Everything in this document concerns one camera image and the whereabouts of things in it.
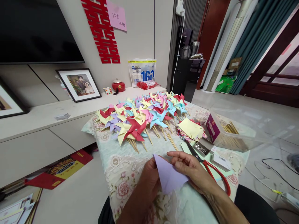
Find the clear plastic box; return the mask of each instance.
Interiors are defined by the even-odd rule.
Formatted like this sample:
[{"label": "clear plastic box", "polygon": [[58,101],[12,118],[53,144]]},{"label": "clear plastic box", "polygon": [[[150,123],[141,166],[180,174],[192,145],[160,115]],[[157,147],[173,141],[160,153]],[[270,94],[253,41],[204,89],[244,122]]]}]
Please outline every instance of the clear plastic box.
[{"label": "clear plastic box", "polygon": [[258,121],[236,110],[212,107],[206,127],[212,142],[221,148],[246,152],[261,144],[272,143],[271,136],[258,128]]}]

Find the person's hands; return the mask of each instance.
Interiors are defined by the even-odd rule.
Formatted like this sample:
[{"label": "person's hands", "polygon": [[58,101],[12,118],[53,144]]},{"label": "person's hands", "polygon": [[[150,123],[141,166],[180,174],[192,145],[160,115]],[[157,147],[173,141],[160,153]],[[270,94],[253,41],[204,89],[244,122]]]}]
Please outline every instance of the person's hands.
[{"label": "person's hands", "polygon": [[144,165],[140,179],[117,223],[142,223],[160,188],[157,165],[155,159],[151,158]]},{"label": "person's hands", "polygon": [[182,151],[168,152],[167,155],[173,157],[171,164],[178,172],[190,177],[189,183],[199,193],[206,194],[219,188],[194,156]]}]

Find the framed photo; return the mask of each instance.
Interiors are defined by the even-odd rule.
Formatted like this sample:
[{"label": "framed photo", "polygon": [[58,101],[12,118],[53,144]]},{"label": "framed photo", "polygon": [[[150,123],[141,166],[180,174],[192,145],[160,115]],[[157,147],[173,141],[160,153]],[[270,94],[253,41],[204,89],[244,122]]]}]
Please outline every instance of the framed photo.
[{"label": "framed photo", "polygon": [[0,79],[0,118],[26,114],[29,110]]},{"label": "framed photo", "polygon": [[75,103],[102,97],[89,68],[56,70]]}]

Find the teal curtain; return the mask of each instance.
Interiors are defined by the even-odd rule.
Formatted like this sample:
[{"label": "teal curtain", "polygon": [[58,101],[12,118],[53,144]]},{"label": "teal curtain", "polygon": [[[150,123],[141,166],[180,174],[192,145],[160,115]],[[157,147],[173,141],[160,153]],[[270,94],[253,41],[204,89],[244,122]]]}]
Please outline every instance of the teal curtain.
[{"label": "teal curtain", "polygon": [[254,67],[298,3],[299,0],[259,0],[232,55],[232,59],[242,57],[242,64],[230,93],[239,94]]}]

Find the shelf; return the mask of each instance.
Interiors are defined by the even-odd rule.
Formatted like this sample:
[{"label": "shelf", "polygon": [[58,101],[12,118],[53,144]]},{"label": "shelf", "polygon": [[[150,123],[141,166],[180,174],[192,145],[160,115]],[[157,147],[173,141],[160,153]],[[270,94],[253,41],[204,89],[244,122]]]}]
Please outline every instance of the shelf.
[{"label": "shelf", "polygon": [[[71,120],[75,120],[95,113],[99,109],[108,107],[110,104],[117,104],[118,100],[124,101],[127,97],[133,99],[149,92],[156,93],[165,91],[165,88],[157,86],[150,90],[128,87],[118,95],[102,94],[101,98],[74,103],[72,100],[65,100],[56,103],[32,107],[28,114],[0,119],[0,142],[8,141],[26,134],[53,127]],[[69,113],[67,120],[56,121],[55,116]]]}]

